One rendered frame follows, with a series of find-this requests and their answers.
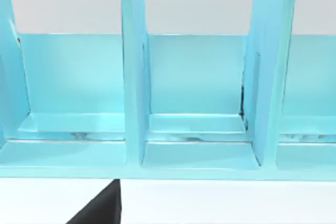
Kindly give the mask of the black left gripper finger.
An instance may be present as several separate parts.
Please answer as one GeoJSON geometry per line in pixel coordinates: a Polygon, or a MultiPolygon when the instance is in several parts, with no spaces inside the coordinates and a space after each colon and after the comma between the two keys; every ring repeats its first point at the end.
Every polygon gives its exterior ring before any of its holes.
{"type": "Polygon", "coordinates": [[[66,224],[121,224],[120,179],[114,179],[66,224]]]}

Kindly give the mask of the light blue rack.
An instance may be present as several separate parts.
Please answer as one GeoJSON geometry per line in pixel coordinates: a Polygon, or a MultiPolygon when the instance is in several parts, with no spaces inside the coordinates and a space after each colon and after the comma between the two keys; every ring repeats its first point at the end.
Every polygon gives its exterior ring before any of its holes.
{"type": "Polygon", "coordinates": [[[20,33],[0,0],[0,177],[336,181],[336,35],[253,0],[246,35],[20,33]]]}

